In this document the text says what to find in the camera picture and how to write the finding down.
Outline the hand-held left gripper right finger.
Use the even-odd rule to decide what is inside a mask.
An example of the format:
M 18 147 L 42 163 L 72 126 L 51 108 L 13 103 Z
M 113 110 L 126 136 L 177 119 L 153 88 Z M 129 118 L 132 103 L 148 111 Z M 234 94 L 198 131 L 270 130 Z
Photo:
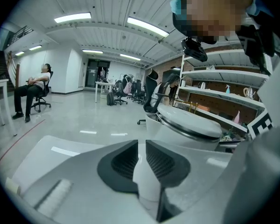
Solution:
M 160 183 L 156 220 L 161 223 L 190 208 L 222 174 L 231 154 L 146 140 L 146 160 Z

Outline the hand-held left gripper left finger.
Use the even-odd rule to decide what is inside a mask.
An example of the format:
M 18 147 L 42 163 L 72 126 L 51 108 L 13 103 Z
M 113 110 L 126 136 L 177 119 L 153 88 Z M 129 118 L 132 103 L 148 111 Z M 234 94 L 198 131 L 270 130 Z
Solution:
M 33 183 L 24 200 L 59 224 L 152 224 L 133 173 L 138 141 L 70 157 Z

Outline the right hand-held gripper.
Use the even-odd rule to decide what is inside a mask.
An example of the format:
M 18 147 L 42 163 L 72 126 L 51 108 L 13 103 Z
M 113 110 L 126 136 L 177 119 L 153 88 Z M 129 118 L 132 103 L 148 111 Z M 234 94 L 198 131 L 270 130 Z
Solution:
M 273 127 L 249 145 L 225 224 L 280 224 L 280 62 L 259 90 Z

